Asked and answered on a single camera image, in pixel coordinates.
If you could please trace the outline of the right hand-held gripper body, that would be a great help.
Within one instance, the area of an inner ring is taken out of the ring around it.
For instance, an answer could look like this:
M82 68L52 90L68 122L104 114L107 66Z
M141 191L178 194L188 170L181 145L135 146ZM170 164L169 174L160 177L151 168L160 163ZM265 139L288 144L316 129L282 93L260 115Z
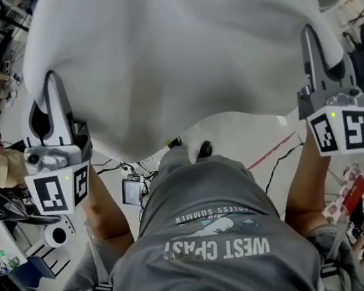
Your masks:
M314 136L321 156L364 152L364 95L358 86L313 91L302 88L298 114Z

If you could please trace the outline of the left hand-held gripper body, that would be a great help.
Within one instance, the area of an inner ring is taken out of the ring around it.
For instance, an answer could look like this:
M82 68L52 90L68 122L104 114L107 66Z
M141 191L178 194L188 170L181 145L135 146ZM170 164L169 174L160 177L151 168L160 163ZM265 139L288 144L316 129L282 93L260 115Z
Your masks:
M25 146L25 183L42 215L67 215L88 196L93 145L85 122L72 124L74 142L56 145L51 136L44 146Z

